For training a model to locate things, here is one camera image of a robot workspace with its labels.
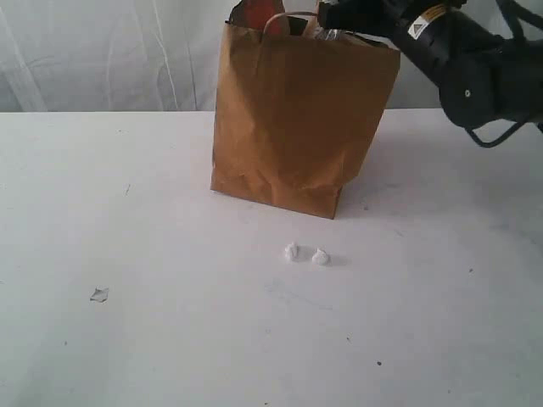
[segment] warning label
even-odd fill
[[[409,35],[418,40],[418,38],[430,24],[446,13],[447,9],[445,8],[444,4],[438,4],[437,6],[429,8],[424,13],[419,15],[415,21],[413,21],[413,24],[411,24],[411,27],[409,27]]]

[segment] brown paper bag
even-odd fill
[[[370,147],[400,67],[388,48],[227,24],[211,189],[325,218]]]

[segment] white curtain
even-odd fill
[[[222,26],[237,2],[0,0],[0,111],[213,110]],[[543,13],[540,0],[520,3]],[[465,10],[508,36],[494,0]],[[402,61],[389,106],[438,105],[433,85]]]

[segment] table surface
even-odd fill
[[[0,129],[2,406],[540,406],[534,127],[387,111],[337,220],[211,192],[212,113]]]

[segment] black robotic arm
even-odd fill
[[[543,41],[528,41],[520,20],[543,30],[543,18],[513,0],[496,0],[513,38],[506,40],[460,11],[467,0],[339,0],[321,3],[326,29],[387,37],[438,88],[447,117],[483,148],[506,141],[526,123],[543,131]],[[474,130],[498,119],[515,124],[493,142]]]

